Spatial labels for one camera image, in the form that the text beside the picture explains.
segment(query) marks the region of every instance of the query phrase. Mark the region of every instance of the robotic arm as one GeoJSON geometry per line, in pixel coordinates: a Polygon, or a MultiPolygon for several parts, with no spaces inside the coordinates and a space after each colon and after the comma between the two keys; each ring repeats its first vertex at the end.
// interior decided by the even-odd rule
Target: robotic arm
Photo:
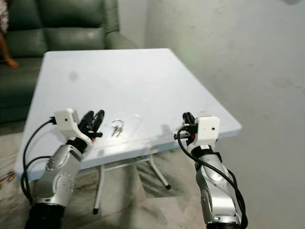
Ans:
{"type": "Polygon", "coordinates": [[[55,112],[59,130],[67,139],[49,158],[44,175],[37,181],[25,229],[60,229],[61,218],[73,192],[83,153],[92,147],[105,112],[89,111],[79,121],[73,109],[55,112]]]}
{"type": "Polygon", "coordinates": [[[220,154],[213,151],[218,138],[220,120],[214,116],[195,119],[188,112],[183,114],[183,122],[183,127],[174,135],[174,139],[178,140],[187,156],[196,162],[196,181],[201,192],[206,228],[245,229],[248,222],[244,200],[237,188],[235,176],[222,164],[220,154]],[[182,138],[187,139],[187,149],[181,143],[182,138]],[[233,181],[228,178],[229,174],[233,176],[233,181]],[[233,185],[235,189],[237,203],[242,212],[241,220],[229,185],[233,185]]]}

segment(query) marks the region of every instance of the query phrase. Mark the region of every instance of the sofa cushion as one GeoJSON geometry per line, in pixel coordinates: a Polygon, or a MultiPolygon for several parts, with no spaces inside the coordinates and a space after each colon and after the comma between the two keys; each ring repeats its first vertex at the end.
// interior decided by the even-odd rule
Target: sofa cushion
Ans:
{"type": "Polygon", "coordinates": [[[48,28],[45,31],[50,51],[104,49],[103,28],[48,28]]]}
{"type": "Polygon", "coordinates": [[[119,31],[119,18],[118,18],[118,1],[104,0],[104,17],[103,26],[105,34],[110,32],[119,31]]]}
{"type": "Polygon", "coordinates": [[[7,33],[10,54],[16,57],[42,57],[47,45],[42,29],[10,31],[7,33]]]}
{"type": "Polygon", "coordinates": [[[37,0],[45,27],[100,27],[102,0],[37,0]]]}
{"type": "Polygon", "coordinates": [[[9,30],[30,30],[41,27],[36,0],[14,0],[9,10],[9,30]]]}
{"type": "Polygon", "coordinates": [[[19,67],[0,63],[0,109],[31,104],[42,58],[16,59],[19,67]]]}

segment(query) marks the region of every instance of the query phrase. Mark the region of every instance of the black cable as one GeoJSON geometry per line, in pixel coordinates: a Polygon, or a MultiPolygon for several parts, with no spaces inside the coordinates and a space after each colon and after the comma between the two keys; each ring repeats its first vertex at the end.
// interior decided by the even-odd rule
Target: black cable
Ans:
{"type": "Polygon", "coordinates": [[[34,138],[34,136],[37,134],[38,131],[40,131],[40,129],[42,129],[45,125],[49,124],[49,123],[56,123],[55,118],[52,117],[49,121],[43,123],[41,126],[39,126],[35,132],[32,134],[32,136],[30,137],[30,139],[28,140],[24,151],[23,151],[23,157],[22,157],[22,163],[23,163],[23,173],[24,173],[24,181],[25,181],[25,187],[24,187],[24,183],[21,181],[21,188],[23,191],[23,194],[26,196],[26,198],[29,200],[29,202],[32,202],[32,197],[31,197],[31,191],[30,191],[30,185],[29,185],[29,178],[28,178],[28,173],[27,173],[27,165],[26,165],[26,159],[25,159],[25,155],[27,152],[27,149],[29,147],[29,144],[31,142],[31,140],[34,138]]]}
{"type": "MultiPolygon", "coordinates": [[[[233,173],[232,171],[230,171],[229,169],[228,169],[228,172],[229,172],[229,174],[231,175],[231,177],[233,178],[233,182],[234,182],[235,185],[237,186],[237,180],[236,180],[236,177],[235,177],[234,173],[233,173]]],[[[245,209],[245,208],[246,208],[245,203],[244,203],[244,202],[241,202],[241,204],[243,205],[243,208],[245,209]]]]}
{"type": "MultiPolygon", "coordinates": [[[[50,158],[50,156],[39,156],[39,157],[37,157],[37,158],[34,158],[33,160],[31,160],[31,161],[27,164],[25,171],[27,171],[27,169],[30,167],[30,165],[31,165],[34,161],[36,161],[36,160],[38,160],[38,159],[43,159],[43,158],[50,158]]],[[[28,198],[29,193],[28,193],[28,191],[26,190],[26,188],[25,188],[25,186],[24,186],[24,178],[25,178],[24,174],[25,174],[25,172],[23,172],[22,175],[21,175],[21,189],[22,189],[22,191],[23,191],[23,194],[24,194],[24,195],[27,197],[27,199],[29,200],[29,198],[28,198]]]]}
{"type": "Polygon", "coordinates": [[[192,160],[194,160],[195,162],[198,162],[200,164],[202,164],[203,166],[206,166],[208,168],[210,168],[211,170],[215,171],[216,173],[218,173],[219,175],[221,175],[235,190],[235,194],[236,194],[236,199],[237,199],[237,203],[239,206],[239,209],[242,213],[242,220],[241,220],[241,229],[246,229],[248,226],[248,218],[246,216],[246,208],[245,208],[245,204],[244,204],[244,198],[242,193],[240,192],[240,190],[237,187],[237,182],[236,182],[236,178],[235,176],[233,177],[233,180],[235,180],[235,182],[233,182],[226,174],[224,174],[222,171],[220,171],[219,169],[215,168],[214,166],[194,157],[192,154],[190,154],[182,145],[181,139],[180,139],[180,132],[185,130],[185,127],[182,127],[180,130],[178,130],[177,132],[177,140],[178,140],[178,144],[180,146],[180,148],[182,149],[182,151],[192,160]]]}

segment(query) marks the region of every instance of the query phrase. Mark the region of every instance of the leather couch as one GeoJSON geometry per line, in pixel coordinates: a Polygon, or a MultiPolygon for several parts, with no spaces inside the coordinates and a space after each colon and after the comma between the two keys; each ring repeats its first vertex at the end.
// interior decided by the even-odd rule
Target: leather couch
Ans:
{"type": "Polygon", "coordinates": [[[13,0],[6,40],[20,66],[0,62],[0,123],[27,118],[45,52],[136,48],[119,33],[116,0],[13,0]]]}

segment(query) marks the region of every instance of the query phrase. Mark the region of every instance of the table leg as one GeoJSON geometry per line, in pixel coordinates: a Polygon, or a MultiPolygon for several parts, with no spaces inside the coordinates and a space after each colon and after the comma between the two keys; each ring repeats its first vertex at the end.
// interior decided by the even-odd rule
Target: table leg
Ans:
{"type": "Polygon", "coordinates": [[[153,161],[153,155],[150,154],[149,156],[149,163],[151,164],[152,168],[154,169],[155,173],[158,175],[158,177],[160,178],[160,180],[162,181],[162,183],[164,184],[164,186],[167,189],[171,189],[171,185],[167,182],[167,180],[164,178],[164,176],[162,175],[162,173],[160,172],[160,170],[158,169],[158,167],[156,166],[156,164],[153,161]]]}
{"type": "Polygon", "coordinates": [[[94,209],[93,209],[93,213],[94,215],[96,215],[99,211],[99,207],[100,207],[100,201],[101,201],[101,196],[102,196],[102,186],[104,183],[104,177],[105,177],[105,169],[104,169],[104,165],[100,166],[100,182],[99,182],[99,189],[97,191],[97,195],[96,195],[96,199],[95,199],[95,204],[94,204],[94,209]]]}

